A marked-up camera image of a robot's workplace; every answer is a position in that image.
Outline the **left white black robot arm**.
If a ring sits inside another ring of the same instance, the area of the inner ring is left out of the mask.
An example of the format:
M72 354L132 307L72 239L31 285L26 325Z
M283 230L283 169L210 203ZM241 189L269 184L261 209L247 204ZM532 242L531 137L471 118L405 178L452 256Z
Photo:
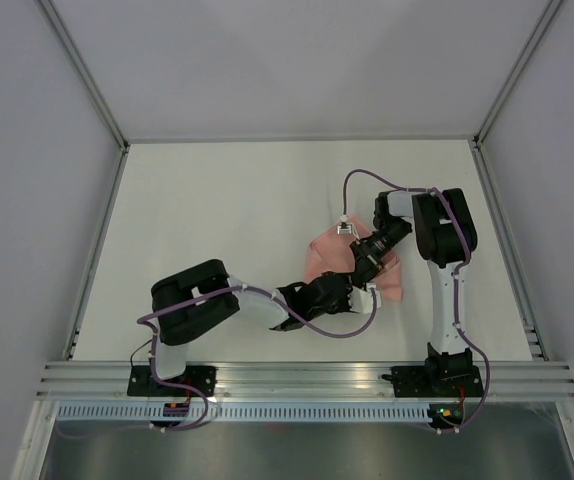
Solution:
M272 331L297 330L321 316L350 312L353 293L350 276L334 272L266 291L230 276L217 259L164 278L151 288L152 312L137 320L152 340L149 364L131 367L128 394L173 396L186 385L188 395L199 390L207 396L201 382L213 370L188 370L190 343L235 316L266 322Z

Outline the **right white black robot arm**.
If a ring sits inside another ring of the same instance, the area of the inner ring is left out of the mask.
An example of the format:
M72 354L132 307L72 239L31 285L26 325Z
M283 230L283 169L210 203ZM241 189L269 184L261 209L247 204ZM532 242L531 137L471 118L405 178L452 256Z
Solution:
M478 235L459 188L430 192L389 191L375 200L375 231L350 245L352 284L366 290L385 269L385 256L413 233L427 262L432 287L433 326L421 366L393 367L383 379L397 398L480 397L483 385L465 341L464 284Z

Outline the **pink cloth napkin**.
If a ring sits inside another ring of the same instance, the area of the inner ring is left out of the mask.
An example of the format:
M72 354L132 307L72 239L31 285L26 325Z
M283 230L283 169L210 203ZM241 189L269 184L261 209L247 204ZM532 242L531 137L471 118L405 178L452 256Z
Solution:
M310 283L325 272L351 273L355 262L350 244L356 238L349 234L338 234L334 226L309 244L303 281ZM375 278L375 284L384 300L401 303L404 290L402 284L402 263L399 256L390 250L381 259L383 268Z

